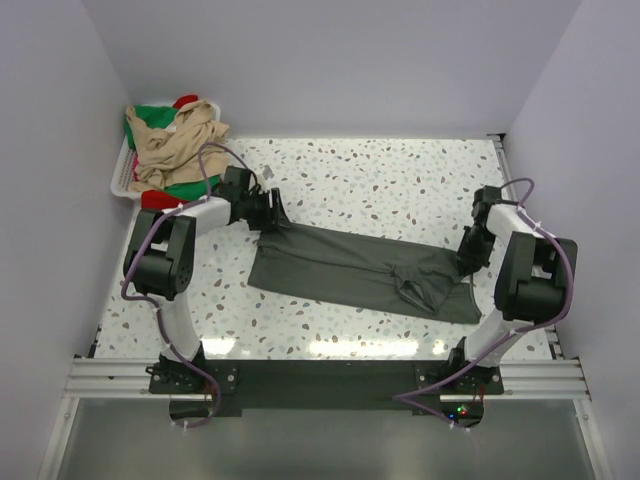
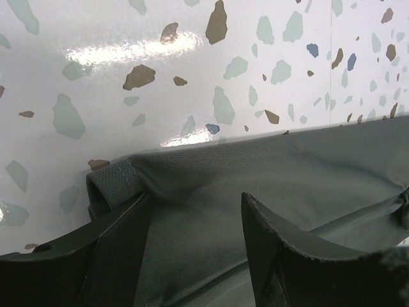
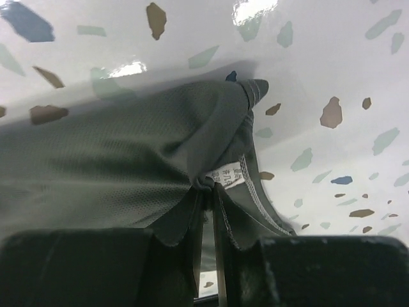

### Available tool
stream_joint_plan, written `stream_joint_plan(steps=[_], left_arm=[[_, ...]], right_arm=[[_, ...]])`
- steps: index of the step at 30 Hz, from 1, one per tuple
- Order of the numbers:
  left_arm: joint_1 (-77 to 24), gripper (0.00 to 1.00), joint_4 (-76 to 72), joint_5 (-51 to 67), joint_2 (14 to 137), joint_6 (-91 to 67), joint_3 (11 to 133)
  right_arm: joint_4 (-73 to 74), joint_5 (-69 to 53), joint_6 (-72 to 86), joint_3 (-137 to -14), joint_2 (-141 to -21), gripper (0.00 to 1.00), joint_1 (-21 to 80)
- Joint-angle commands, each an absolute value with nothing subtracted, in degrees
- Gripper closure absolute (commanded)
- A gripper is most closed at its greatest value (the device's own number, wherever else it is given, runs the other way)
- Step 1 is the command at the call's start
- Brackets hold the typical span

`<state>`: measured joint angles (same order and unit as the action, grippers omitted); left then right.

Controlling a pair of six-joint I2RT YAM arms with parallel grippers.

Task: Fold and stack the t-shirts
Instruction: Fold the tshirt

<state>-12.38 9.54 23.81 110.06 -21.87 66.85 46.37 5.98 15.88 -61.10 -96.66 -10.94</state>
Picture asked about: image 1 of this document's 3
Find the dark grey t shirt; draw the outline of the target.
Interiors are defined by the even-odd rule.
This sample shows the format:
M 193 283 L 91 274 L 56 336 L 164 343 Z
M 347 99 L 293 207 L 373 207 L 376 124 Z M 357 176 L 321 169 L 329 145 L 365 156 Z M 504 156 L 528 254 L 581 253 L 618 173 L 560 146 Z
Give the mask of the dark grey t shirt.
M 452 324 L 481 318 L 453 251 L 301 224 L 261 234 L 248 284 Z

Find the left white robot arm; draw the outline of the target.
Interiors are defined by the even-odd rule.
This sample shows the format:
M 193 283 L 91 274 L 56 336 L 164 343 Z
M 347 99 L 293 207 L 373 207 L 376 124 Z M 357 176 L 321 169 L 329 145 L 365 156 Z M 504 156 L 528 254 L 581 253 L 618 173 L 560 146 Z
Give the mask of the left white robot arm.
M 251 231 L 288 227 L 280 190 L 264 190 L 254 172 L 229 167 L 206 184 L 200 198 L 164 209 L 139 211 L 123 263 L 121 297 L 151 307 L 162 347 L 147 369 L 154 394 L 216 394 L 202 342 L 195 332 L 187 290 L 195 268 L 196 239 L 243 221 Z

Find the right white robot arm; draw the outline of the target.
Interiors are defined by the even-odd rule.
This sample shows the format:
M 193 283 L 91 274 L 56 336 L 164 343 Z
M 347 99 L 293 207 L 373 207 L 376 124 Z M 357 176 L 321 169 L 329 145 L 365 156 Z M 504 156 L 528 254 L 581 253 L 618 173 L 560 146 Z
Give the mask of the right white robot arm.
M 485 186 L 474 193 L 473 224 L 464 229 L 456 260 L 470 276 L 489 265 L 496 241 L 506 251 L 494 289 L 494 309 L 452 349 L 436 378 L 437 389 L 459 393 L 489 382 L 520 338 L 563 319 L 574 293 L 578 245 L 534 221 L 524 206 Z

